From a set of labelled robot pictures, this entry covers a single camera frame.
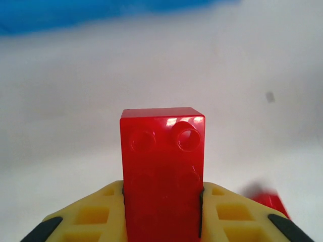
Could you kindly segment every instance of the blurry blue object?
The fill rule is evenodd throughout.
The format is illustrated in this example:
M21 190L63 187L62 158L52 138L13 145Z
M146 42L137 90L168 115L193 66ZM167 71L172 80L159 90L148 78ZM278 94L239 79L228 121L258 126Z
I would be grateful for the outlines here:
M0 35L232 1L234 0L0 0Z

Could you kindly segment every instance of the red block fragment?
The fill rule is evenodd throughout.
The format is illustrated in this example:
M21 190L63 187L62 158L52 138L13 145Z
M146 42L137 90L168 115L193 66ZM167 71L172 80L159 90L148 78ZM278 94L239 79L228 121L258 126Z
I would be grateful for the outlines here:
M199 241L205 117L126 109L120 131L128 241Z
M252 198L252 200L254 200L258 203L261 203L267 207L278 210L281 213L283 213L286 217L290 218L288 216L288 213L287 213L281 199L275 193L269 193L269 192L261 193L261 194L257 195L256 197Z

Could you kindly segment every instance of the blue object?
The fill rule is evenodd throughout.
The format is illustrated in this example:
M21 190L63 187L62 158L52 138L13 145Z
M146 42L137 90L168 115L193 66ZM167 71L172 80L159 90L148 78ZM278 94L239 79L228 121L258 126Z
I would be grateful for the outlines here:
M0 0L0 35L228 1L234 0Z

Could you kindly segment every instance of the red lego brick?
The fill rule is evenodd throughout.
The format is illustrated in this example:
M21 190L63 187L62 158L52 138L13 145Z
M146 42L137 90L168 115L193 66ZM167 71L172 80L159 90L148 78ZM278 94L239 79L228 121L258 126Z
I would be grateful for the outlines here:
M127 109L120 119L129 242L197 242L205 117L185 108Z
M267 207L276 209L283 213L286 217L290 218L281 199L275 193L263 192L261 194L258 194L256 197L252 198L252 200L261 203Z

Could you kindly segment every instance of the white background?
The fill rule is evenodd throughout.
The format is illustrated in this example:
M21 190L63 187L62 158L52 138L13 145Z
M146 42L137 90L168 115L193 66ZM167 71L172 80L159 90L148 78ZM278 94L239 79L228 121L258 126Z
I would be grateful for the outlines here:
M205 181L277 189L292 220L323 241L322 105L321 0L2 38L0 241L122 179L123 109L172 106L206 115Z

